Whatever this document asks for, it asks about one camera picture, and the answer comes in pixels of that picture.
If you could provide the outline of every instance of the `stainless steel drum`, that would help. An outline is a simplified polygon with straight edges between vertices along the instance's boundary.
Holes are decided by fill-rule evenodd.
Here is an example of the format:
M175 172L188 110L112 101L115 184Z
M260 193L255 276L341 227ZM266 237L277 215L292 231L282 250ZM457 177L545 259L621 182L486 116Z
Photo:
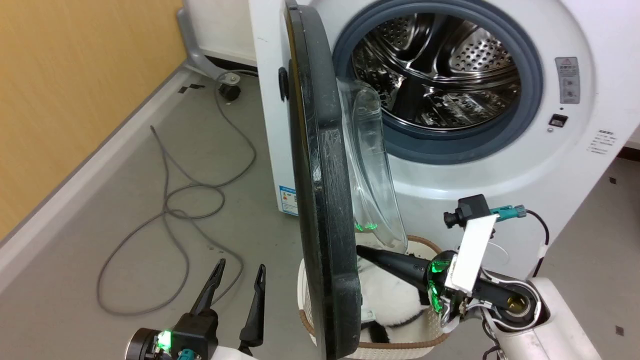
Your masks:
M499 39L457 17L398 17L369 32L352 54L358 79L384 110L413 127L454 131L498 117L520 93L517 68Z

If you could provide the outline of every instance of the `basket rim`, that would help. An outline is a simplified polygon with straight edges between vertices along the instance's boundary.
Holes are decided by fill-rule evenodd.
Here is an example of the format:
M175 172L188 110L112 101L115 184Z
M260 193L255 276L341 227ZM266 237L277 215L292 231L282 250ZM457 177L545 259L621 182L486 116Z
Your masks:
M435 251L436 254L439 254L442 252L442 249L438 245L434 244L433 242L425 238L421 238L420 236L408 235L407 240L413 241L416 243L421 243L425 246L428 246L431 248L431 250ZM311 326L311 324L309 323L305 310L302 308L299 308L298 312L300 314L300 320L302 321L302 325L304 325L307 332L315 338L316 332L313 326ZM408 349L416 349L416 348L430 348L430 347L434 347L436 345L441 344L448 337L449 337L448 333L441 334L439 337L433 340L420 341L419 343L367 343L367 342L361 341L358 344L358 348L374 348L374 349L387 349L387 350L405 350L405 349L408 350Z

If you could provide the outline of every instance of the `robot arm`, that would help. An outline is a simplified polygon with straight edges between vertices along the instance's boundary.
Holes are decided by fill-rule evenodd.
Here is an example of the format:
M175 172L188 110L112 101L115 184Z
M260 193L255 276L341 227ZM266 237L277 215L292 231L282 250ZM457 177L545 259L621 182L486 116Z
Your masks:
M191 311L180 317L170 331L140 328L127 346L125 360L251 360L250 348L264 339L266 267L260 265L253 284L255 295L246 323L240 331L238 349L218 345L218 314L211 309L226 261L221 259L204 284Z
M551 280L529 280L546 307L544 321L530 329L505 332L488 326L509 360L597 360L598 352Z
M521 281L481 267L495 223L521 217L524 208L489 209L482 195L460 199L458 206L454 213L445 213L448 227L465 229L458 251L427 261L358 246L358 255L414 285L429 302L423 305L438 313L444 332L466 319L482 318L496 345L485 352L485 359L491 351L509 360L600 359L549 279Z

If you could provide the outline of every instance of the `gray cable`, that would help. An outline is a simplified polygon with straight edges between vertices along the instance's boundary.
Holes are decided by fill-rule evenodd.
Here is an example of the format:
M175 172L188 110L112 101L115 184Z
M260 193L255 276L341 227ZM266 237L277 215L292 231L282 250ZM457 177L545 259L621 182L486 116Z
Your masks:
M255 76L258 75L258 73L255 72L255 71L229 70L229 71L225 71L222 74L220 74L215 80L217 82L220 82L220 79L224 75L229 74L231 72L240 73L240 74L255 75ZM227 294L229 292L229 290L231 290L231 287L233 287L233 285L235 285L235 283L238 281L238 279L242 275L242 272L244 270L244 261L243 261L242 257L240 255L238 255L237 253L235 253L234 251L230 250L229 248L227 248L227 247L223 246L222 244L218 243L217 241L213 240L195 222L195 220L197 220L197 219L211 217L211 216L217 214L222 209L222 207L225 205L226 197L225 197L225 194L222 192L222 190L220 190L220 188L222 186L225 186L225 185L228 185L230 183L233 183L235 180L237 180L242 175L244 175L249 170L249 168L251 168L253 163L255 163L255 158L256 158L256 154L257 154L257 152L255 150L255 146L253 145L251 140L249 140L249 138L240 129L238 129L238 127L236 125L234 125L231 122L231 120L225 115L224 111L222 110L222 107L220 106L220 100L218 99L218 95L217 94L214 94L214 99L215 99L216 107L218 108L218 111L220 111L220 115L222 115L223 119L225 119L225 121L229 125L231 125L231 127L233 127L238 132L238 134L240 134L244 138L244 140L247 143L247 145L249 145L249 147L251 148L251 152L252 152L251 161L249 161L249 164L242 171L240 171L240 173L238 173L237 175L231 177L227 181L224 181L224 182L222 182L220 184L203 183L201 181L198 181L198 180L194 179L191 175L189 175L189 173L187 173L180 166L180 164L178 164L177 161L175 161L173 156L171 156L171 154L169 153L167 148L164 146L164 144L160 140L160 137L156 133L156 129L153 126L151 127L151 132L154 135L154 138L156 139L156 142L157 142L158 146L160 147L162 160L163 160L163 165L164 165L163 209L162 209L162 211L160 213L152 216L147 221L143 222L138 227L136 227L127 236L125 236L124 239L122 239L122 241L118 244L118 246L116 246L116 248L113 250L113 252L109 255L107 260L102 265L102 268L100 269L100 274L98 275L98 281L96 283L96 289L95 289L96 299L97 299L97 302L98 302L98 305L100 306L100 308L102 310L104 310L105 312L111 314L111 315L114 315L114 316L137 316L137 315L144 315L144 314L152 313L152 312L154 312L156 310L160 310L160 309L164 308L168 304L171 304L171 302L176 297L178 297L178 295L180 294L180 292L184 288L184 285L187 282L187 278L189 277L189 269L191 267L191 262L189 260L189 256L187 255L187 252L184 250L184 247L182 246L180 241L178 241L178 239L174 235L171 227L169 226L169 223L166 220L166 216L167 215L171 215L172 217L183 219L183 220L188 220L191 223L191 225L193 225L193 227L198 231L198 233L200 233L200 235L202 235L202 237L205 238L211 245L222 249L226 253L230 254L233 258L235 258L238 261L238 263L240 263L240 270L238 271L236 277L229 284L229 286L227 286L227 288L224 289L224 291L222 291L222 293L220 293L215 299L213 299L211 305L215 304L223 296L225 296L225 294ZM181 187L169 192L169 175L170 175L170 173L169 173L169 164L168 164L169 161L171 161L171 163L173 163L173 165L175 165L175 167L178 169L178 171L180 171L182 173L182 175L187 177L191 181L191 183L189 183L188 185L185 185L185 186L181 186ZM203 215L197 215L197 216L191 216L191 215L187 214L184 210L172 209L172 208L169 207L169 200L171 199L171 196L173 196L176 193L179 193L179 192L181 192L183 190L186 190L186 189L189 189L189 188L196 188L196 187L204 187L204 188L209 188L209 189L212 189L212 190L216 191L218 194L220 194L220 197L221 197L220 205L216 209L214 209L213 211L211 211L209 213L206 213L206 214L203 214ZM150 308L137 310L137 311L118 311L118 310L111 309L109 306L107 306L104 303L104 301L102 299L102 290L101 290L101 288L102 288L102 278L104 277L104 272L106 271L107 267L109 266L109 263L111 262L111 260L115 256L115 254L118 253L118 251L124 246L124 244L126 244L127 241L129 241L136 233L138 233L138 231L142 230L144 227L146 227L147 225L151 224L153 221L155 221L158 218L162 218L164 228L166 229L166 232L169 234L169 238L171 239L172 243L175 245L175 247L178 249L178 251L182 255L182 258L184 259L184 263L185 263L186 269L184 271L184 277L182 278L180 286L178 286L178 289L175 291L175 293L171 297L169 297L167 300L165 300L164 302L162 302L162 303L160 303L158 305L152 306Z

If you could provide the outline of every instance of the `green led light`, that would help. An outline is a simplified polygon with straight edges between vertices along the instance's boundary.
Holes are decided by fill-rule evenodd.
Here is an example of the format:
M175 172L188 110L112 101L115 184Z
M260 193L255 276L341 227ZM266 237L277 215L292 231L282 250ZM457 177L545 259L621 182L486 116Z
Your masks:
M440 299L438 298L438 290L436 289L436 284L433 281L429 281L429 289L431 290L431 306L439 313L442 310L442 304L440 303Z
M443 272L444 270L447 269L449 264L451 264L451 262L449 260L432 261L431 262L431 272L433 272L433 273Z
M364 225L364 227L362 225L356 223L355 226L356 226L356 230L358 230L360 232L364 231L365 229L367 229L367 230L375 230L375 229L378 228L377 224L372 224L372 223L368 223L367 225Z
M171 352L171 331L163 331L158 334L158 347L164 352Z

